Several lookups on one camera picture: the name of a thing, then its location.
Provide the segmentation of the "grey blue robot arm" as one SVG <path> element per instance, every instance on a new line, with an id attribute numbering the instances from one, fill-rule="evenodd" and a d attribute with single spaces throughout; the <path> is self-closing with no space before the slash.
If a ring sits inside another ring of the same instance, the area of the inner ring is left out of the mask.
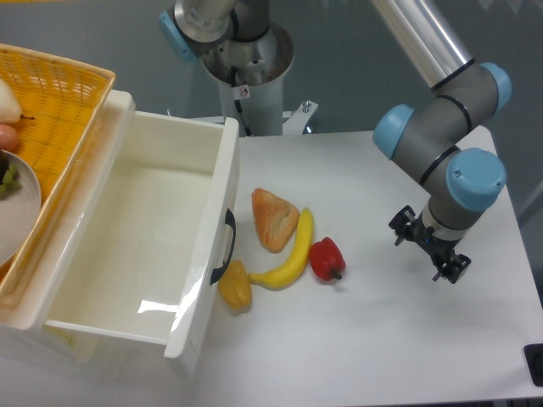
<path id="1" fill-rule="evenodd" d="M 410 207 L 390 222 L 398 242 L 419 246 L 437 277 L 457 282 L 470 259 L 456 245 L 496 201 L 506 184 L 503 163 L 459 142 L 498 113 L 512 84 L 498 65 L 479 64 L 431 1 L 376 1 L 374 8 L 434 100 L 421 112 L 400 104 L 377 123 L 373 142 L 429 195 L 420 213 Z M 160 28 L 176 55 L 201 59 L 220 89 L 221 109 L 243 136 L 278 136 L 283 77 L 294 46 L 272 23 L 266 1 L 178 1 L 161 12 Z"/>

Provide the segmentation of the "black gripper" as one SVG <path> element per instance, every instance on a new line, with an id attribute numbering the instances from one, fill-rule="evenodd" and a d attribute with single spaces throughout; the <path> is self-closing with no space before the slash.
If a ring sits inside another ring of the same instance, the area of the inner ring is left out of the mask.
<path id="1" fill-rule="evenodd" d="M 412 207 L 407 205 L 392 218 L 389 228 L 395 233 L 395 246 L 404 241 L 415 242 L 430 256 L 437 270 L 434 282 L 445 278 L 456 284 L 471 265 L 466 255 L 453 252 L 461 234 L 442 226 L 429 210 L 423 210 L 416 218 Z"/>

